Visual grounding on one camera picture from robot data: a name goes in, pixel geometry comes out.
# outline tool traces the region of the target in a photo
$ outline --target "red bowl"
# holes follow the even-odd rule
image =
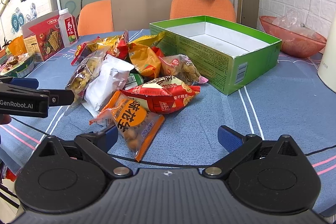
[[[327,39],[316,33],[316,40],[291,32],[287,29],[274,25],[276,17],[259,17],[261,25],[266,33],[282,39],[281,51],[291,56],[307,58],[321,51]]]

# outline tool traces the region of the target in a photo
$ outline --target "chair backrest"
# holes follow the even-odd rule
[[[78,35],[113,32],[111,0],[91,2],[83,7],[78,19]]]
[[[230,0],[173,0],[170,19],[194,16],[211,16],[236,22],[235,9]]]

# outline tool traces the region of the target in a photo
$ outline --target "human hand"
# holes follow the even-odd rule
[[[9,124],[12,118],[8,114],[0,114],[0,125]]]

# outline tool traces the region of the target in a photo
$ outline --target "plastic bottle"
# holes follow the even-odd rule
[[[336,92],[336,13],[317,74],[327,87]]]
[[[65,8],[59,10],[58,25],[61,31],[64,47],[71,47],[78,40],[75,24],[72,15],[69,13],[69,9]]]

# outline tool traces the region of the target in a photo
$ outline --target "blue tablecloth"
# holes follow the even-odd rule
[[[149,31],[130,32],[130,37],[144,34]],[[82,37],[79,42],[96,36]],[[70,65],[74,52],[74,49],[63,49],[39,64],[29,77],[39,80],[39,88],[64,88],[76,68]],[[252,132],[266,140],[289,134],[304,153],[336,145],[336,94],[317,76],[320,59],[320,54],[302,60],[280,53],[275,68],[229,96],[209,84],[202,85],[201,93],[186,108],[166,116],[143,160],[168,166],[212,164],[227,154],[217,141],[220,125],[244,135]],[[88,125],[91,115],[84,107],[80,106],[68,116],[64,116],[65,110],[66,107],[52,107],[45,119],[17,118],[65,140],[101,128]],[[27,162],[43,137],[17,121],[0,126],[0,134],[0,157],[14,172]],[[122,138],[109,153],[125,157],[126,160],[120,161],[134,171],[139,167],[157,167],[128,161],[132,155]],[[336,148],[310,155],[308,159],[322,182],[314,207],[320,213],[336,203]]]

